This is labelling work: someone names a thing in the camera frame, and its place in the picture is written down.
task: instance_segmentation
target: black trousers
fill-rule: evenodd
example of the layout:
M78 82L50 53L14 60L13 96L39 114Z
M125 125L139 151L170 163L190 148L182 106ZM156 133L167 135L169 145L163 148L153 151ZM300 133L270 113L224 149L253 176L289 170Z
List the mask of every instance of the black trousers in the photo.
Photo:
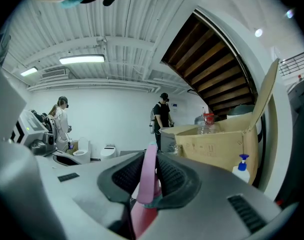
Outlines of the black trousers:
M157 133L155 132L154 135L155 135L155 140L156 140L156 144L157 144L157 151L160 151L161 150L161 133L159 133L159 131L157 131Z

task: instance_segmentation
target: rectangular light fixture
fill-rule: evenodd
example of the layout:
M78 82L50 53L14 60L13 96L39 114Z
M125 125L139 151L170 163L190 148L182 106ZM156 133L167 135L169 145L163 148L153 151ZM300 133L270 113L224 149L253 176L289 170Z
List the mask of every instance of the rectangular light fixture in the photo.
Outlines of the rectangular light fixture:
M72 64L72 63L92 63L92 62L105 62L103 54L89 54L89 55L77 55L60 58L61 64Z
M37 72L38 70L35 67L32 67L31 69L24 71L23 73L21 73L21 76L25 77L27 75L30 75L32 73Z

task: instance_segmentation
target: man in black shirt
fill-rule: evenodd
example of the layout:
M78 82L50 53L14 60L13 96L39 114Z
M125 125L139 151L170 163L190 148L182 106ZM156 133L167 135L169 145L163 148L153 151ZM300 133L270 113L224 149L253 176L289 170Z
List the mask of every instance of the man in black shirt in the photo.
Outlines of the man in black shirt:
M157 144L157 150L161 150L161 129L169 127L169 121L172 124L173 121L170 116L170 109L167 102L169 96L167 93L162 93L160 101L154 106L153 113L155 115L154 134Z

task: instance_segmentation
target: metal railing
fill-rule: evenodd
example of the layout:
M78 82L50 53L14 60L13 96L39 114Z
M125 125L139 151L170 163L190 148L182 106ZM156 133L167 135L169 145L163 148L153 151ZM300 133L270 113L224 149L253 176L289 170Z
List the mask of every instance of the metal railing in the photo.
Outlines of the metal railing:
M304 69L304 52L291 58L282 60L279 66L281 76L286 76L293 72Z

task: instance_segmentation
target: black shirt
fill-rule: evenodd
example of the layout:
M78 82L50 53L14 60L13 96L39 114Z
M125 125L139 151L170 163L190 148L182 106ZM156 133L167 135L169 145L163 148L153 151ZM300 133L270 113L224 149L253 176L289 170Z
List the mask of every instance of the black shirt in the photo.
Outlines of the black shirt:
M168 104L161 104L161 107L158 104L155 104L153 108L154 115L160 115L161 116L161 122L163 124L163 127L169 127L169 112L170 108ZM154 121L154 130L158 131L160 129L158 120L155 118Z

